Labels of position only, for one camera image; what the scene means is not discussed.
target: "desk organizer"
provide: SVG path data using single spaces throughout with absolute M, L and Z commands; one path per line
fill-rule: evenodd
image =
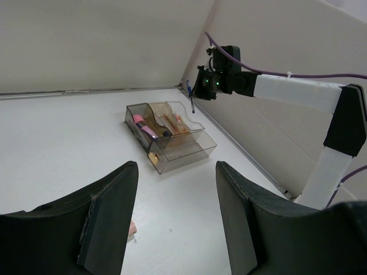
M 160 174 L 205 159 L 217 146 L 180 102 L 129 105 L 125 123 Z

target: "pink object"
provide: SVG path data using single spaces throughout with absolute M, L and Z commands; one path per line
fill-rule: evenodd
M 132 119 L 134 120 L 135 123 L 138 123 L 140 121 L 144 121 L 144 118 L 141 115 L 133 115 Z
M 136 229 L 135 223 L 131 220 L 130 228 L 128 230 L 128 236 L 130 237 L 130 236 L 134 235 L 136 232 L 137 232 L 137 229 Z

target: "clear plastic box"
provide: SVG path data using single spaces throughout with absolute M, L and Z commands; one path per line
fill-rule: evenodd
M 180 102 L 127 106 L 125 122 L 160 174 L 205 159 L 217 146 Z

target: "pink marker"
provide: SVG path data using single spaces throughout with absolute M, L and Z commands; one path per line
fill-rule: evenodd
M 157 139 L 158 136 L 155 134 L 155 132 L 149 128 L 148 124 L 145 122 L 143 117 L 141 115 L 133 115 L 132 119 L 134 120 L 134 123 L 136 126 L 139 127 L 142 131 L 144 131 L 147 135 L 149 135 L 152 139 Z

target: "acrylic organizer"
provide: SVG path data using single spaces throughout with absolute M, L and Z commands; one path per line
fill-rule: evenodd
M 217 146 L 180 102 L 127 106 L 125 122 L 160 174 L 205 159 Z

